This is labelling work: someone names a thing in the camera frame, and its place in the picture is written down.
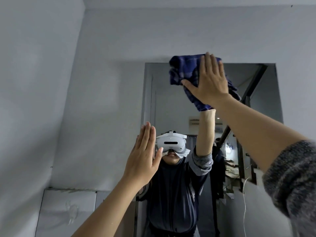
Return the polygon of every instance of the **blue plaid cloth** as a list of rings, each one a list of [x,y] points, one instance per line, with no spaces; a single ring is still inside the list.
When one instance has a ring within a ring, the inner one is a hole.
[[[198,87],[199,81],[199,67],[200,67],[200,55],[181,55],[174,56],[169,61],[169,65],[171,67],[170,74],[170,84],[171,85],[182,85],[181,81],[183,79],[189,80],[194,86]],[[232,82],[227,78],[228,81],[228,91],[236,100],[240,100],[240,96],[237,93],[237,88],[233,86]],[[205,105],[200,102],[192,93],[186,88],[184,88],[184,92],[188,96],[189,100],[195,104],[198,111],[206,111],[213,109],[210,105]]]

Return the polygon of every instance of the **right hand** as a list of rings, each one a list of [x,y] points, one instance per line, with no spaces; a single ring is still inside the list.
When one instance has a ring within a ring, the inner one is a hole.
[[[218,100],[229,96],[223,62],[218,64],[216,57],[208,52],[201,56],[198,87],[186,79],[181,83],[203,104],[215,106]]]
[[[147,122],[146,126],[143,125],[140,129],[123,174],[123,178],[132,181],[138,190],[148,184],[158,170],[163,148],[157,151],[153,159],[155,143],[156,129]]]

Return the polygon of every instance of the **background person's arm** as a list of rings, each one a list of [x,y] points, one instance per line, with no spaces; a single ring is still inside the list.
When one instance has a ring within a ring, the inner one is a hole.
[[[158,170],[162,148],[153,159],[155,142],[156,130],[147,122],[146,128],[141,128],[135,146],[127,159],[122,179],[72,237],[114,236],[132,199]]]
[[[215,109],[200,112],[196,142],[197,156],[209,155],[212,152],[215,136],[215,112]]]
[[[263,171],[289,145],[307,138],[249,107],[228,94],[223,63],[214,55],[201,57],[199,86],[183,80],[183,85],[202,103],[216,108],[239,142]]]

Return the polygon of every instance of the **white vr headset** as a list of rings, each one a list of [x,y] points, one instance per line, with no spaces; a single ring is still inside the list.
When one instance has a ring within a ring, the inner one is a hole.
[[[172,150],[182,159],[183,157],[187,157],[190,153],[190,150],[185,147],[186,138],[186,135],[169,131],[168,133],[156,137],[156,150],[163,147],[162,156],[167,155],[168,151]]]

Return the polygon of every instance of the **gray sleeve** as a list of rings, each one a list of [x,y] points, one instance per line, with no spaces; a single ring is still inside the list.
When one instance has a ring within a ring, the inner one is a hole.
[[[188,155],[188,163],[197,176],[206,175],[211,171],[213,165],[212,153],[205,156],[197,156],[196,150],[191,151]]]
[[[274,205],[301,236],[316,236],[316,145],[300,141],[287,147],[263,176]]]

